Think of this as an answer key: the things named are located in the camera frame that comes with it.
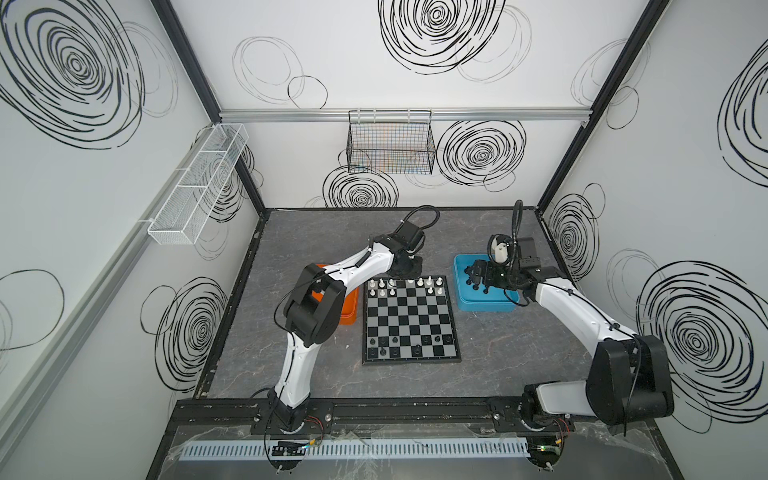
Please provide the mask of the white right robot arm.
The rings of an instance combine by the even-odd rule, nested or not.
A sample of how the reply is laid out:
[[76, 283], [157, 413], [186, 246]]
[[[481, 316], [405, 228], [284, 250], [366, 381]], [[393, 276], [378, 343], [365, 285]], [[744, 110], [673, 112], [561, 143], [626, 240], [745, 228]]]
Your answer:
[[663, 342], [621, 325], [582, 294], [560, 269], [542, 265], [530, 238], [495, 234], [486, 256], [457, 275], [483, 294], [501, 291], [514, 305], [533, 303], [553, 314], [591, 355], [588, 376], [525, 387], [519, 415], [527, 428], [567, 415], [596, 418], [608, 426], [669, 417], [675, 409]]

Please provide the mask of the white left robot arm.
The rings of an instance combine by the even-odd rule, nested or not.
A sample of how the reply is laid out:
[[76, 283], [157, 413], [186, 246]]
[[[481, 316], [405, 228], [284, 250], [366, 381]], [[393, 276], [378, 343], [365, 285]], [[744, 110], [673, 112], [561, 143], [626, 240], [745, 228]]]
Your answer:
[[285, 301], [286, 353], [268, 394], [270, 411], [283, 429], [299, 429], [306, 416], [320, 346], [338, 328], [348, 294], [378, 275], [419, 277], [424, 240], [425, 229], [403, 219], [394, 232], [372, 237], [354, 255], [324, 267], [309, 264], [301, 272]]

